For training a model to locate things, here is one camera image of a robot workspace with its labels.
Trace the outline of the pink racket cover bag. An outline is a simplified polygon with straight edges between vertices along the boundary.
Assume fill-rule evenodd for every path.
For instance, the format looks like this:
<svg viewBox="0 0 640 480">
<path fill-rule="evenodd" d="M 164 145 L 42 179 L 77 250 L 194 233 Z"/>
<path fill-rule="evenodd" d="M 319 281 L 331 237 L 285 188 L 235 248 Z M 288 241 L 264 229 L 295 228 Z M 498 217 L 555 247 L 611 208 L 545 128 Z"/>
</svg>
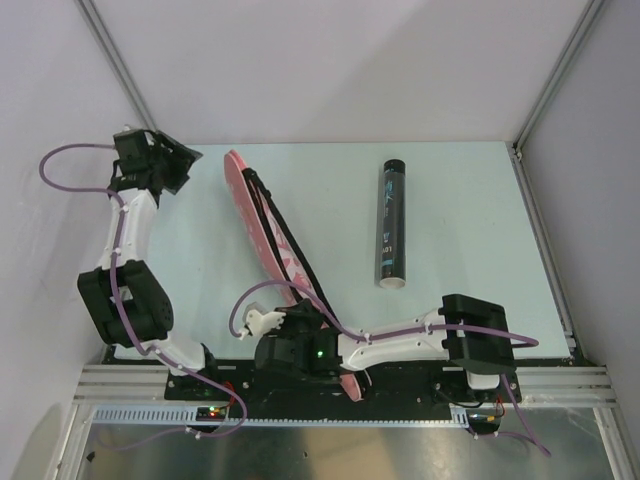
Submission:
<svg viewBox="0 0 640 480">
<path fill-rule="evenodd" d="M 326 308 L 330 308 L 311 265 L 276 207 L 270 191 L 234 149 L 224 156 L 224 176 L 236 210 L 268 277 L 294 284 L 279 288 L 285 305 L 295 305 L 307 297 L 306 291 L 310 291 Z"/>
</svg>

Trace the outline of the black shuttlecock tube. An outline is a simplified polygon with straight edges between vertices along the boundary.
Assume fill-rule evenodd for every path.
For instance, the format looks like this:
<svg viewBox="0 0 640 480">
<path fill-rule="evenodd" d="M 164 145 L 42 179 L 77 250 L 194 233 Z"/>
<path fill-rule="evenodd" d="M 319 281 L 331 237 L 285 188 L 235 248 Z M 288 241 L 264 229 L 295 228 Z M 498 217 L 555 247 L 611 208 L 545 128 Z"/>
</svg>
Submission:
<svg viewBox="0 0 640 480">
<path fill-rule="evenodd" d="M 377 280 L 381 288 L 406 285 L 406 164 L 387 160 L 380 177 L 377 232 Z"/>
</svg>

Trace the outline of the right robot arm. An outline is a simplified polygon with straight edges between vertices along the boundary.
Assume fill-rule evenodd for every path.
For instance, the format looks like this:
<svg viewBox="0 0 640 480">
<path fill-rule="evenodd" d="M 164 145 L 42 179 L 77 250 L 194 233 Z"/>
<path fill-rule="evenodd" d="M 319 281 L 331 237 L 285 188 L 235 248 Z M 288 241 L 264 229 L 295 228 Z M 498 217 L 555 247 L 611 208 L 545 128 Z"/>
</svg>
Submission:
<svg viewBox="0 0 640 480">
<path fill-rule="evenodd" d="M 371 384 L 368 369 L 394 362 L 449 360 L 465 372 L 464 393 L 486 400 L 499 378 L 515 370 L 504 309 L 452 294 L 440 307 L 409 320 L 349 329 L 310 299 L 273 311 L 256 305 L 244 314 L 244 332 L 257 339 L 259 370 L 315 384 L 338 384 L 360 401 Z"/>
</svg>

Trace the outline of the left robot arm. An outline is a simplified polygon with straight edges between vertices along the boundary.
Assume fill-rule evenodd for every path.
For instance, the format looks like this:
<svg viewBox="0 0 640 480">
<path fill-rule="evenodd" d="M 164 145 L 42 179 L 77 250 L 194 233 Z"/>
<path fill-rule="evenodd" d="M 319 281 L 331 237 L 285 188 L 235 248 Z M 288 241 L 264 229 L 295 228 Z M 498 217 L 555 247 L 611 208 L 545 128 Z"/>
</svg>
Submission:
<svg viewBox="0 0 640 480">
<path fill-rule="evenodd" d="M 171 301 L 146 262 L 161 194 L 177 194 L 201 154 L 144 129 L 116 134 L 114 146 L 108 237 L 97 266 L 78 277 L 81 298 L 106 344 L 159 360 L 174 376 L 188 375 L 197 397 L 212 398 L 222 385 L 215 359 L 203 344 L 174 332 Z"/>
</svg>

